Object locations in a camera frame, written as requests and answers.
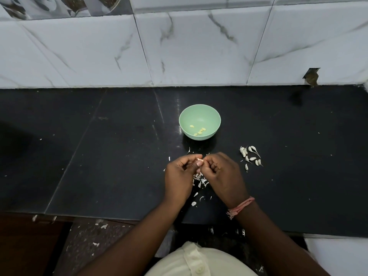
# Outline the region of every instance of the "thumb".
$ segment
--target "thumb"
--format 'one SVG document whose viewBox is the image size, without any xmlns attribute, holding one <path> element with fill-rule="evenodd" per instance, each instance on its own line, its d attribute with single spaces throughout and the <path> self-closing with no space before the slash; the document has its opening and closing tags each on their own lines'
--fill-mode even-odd
<svg viewBox="0 0 368 276">
<path fill-rule="evenodd" d="M 212 178 L 214 178 L 215 174 L 212 171 L 211 167 L 209 166 L 209 162 L 207 162 L 206 160 L 203 161 L 203 165 L 200 168 L 201 173 L 205 176 L 205 178 L 207 180 L 210 180 Z"/>
<path fill-rule="evenodd" d="M 200 168 L 202 166 L 203 162 L 200 160 L 197 160 L 195 162 L 192 162 L 189 166 L 186 167 L 185 172 L 191 173 L 191 174 L 196 174 L 197 173 L 197 169 Z"/>
</svg>

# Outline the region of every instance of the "bracelet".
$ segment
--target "bracelet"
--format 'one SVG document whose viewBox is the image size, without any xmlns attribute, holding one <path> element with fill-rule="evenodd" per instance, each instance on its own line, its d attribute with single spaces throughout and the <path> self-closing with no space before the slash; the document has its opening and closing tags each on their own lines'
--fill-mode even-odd
<svg viewBox="0 0 368 276">
<path fill-rule="evenodd" d="M 226 212 L 226 214 L 229 216 L 230 220 L 232 220 L 237 214 L 239 214 L 240 211 L 243 210 L 244 207 L 246 207 L 249 204 L 251 204 L 252 201 L 254 201 L 254 200 L 255 200 L 255 198 L 253 198 L 252 196 L 250 196 L 249 199 L 243 201 L 237 207 L 234 207 L 232 209 L 229 209 L 229 211 Z"/>
</svg>

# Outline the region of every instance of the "black countertop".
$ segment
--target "black countertop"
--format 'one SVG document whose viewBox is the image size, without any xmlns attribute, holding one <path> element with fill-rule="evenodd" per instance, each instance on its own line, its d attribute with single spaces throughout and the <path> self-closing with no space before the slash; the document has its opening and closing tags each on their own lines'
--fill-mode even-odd
<svg viewBox="0 0 368 276">
<path fill-rule="evenodd" d="M 190 147 L 238 162 L 249 193 L 282 230 L 368 236 L 362 87 L 6 90 L 0 97 L 0 133 L 11 143 L 2 144 L 2 211 L 140 220 L 163 197 L 168 158 Z M 202 142 L 178 124 L 181 111 L 196 103 L 222 118 L 215 136 Z M 255 146 L 264 167 L 249 164 L 246 173 L 241 145 Z M 228 222 L 210 185 L 194 186 L 196 192 L 180 221 Z"/>
</svg>

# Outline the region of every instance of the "person's left hand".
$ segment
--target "person's left hand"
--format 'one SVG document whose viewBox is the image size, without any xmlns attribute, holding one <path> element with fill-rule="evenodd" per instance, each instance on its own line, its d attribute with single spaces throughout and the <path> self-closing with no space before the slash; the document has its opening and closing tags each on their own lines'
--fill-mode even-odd
<svg viewBox="0 0 368 276">
<path fill-rule="evenodd" d="M 165 198 L 179 209 L 189 198 L 193 186 L 193 175 L 199 173 L 201 154 L 182 156 L 169 163 L 165 170 Z"/>
</svg>

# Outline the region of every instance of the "bowl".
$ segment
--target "bowl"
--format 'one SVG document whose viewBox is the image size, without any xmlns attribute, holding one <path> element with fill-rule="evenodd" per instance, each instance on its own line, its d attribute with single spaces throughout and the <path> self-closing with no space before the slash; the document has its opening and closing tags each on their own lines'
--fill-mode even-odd
<svg viewBox="0 0 368 276">
<path fill-rule="evenodd" d="M 179 125 L 184 134 L 194 140 L 205 140 L 212 137 L 221 124 L 221 117 L 216 109 L 206 104 L 194 104 L 182 111 Z"/>
</svg>

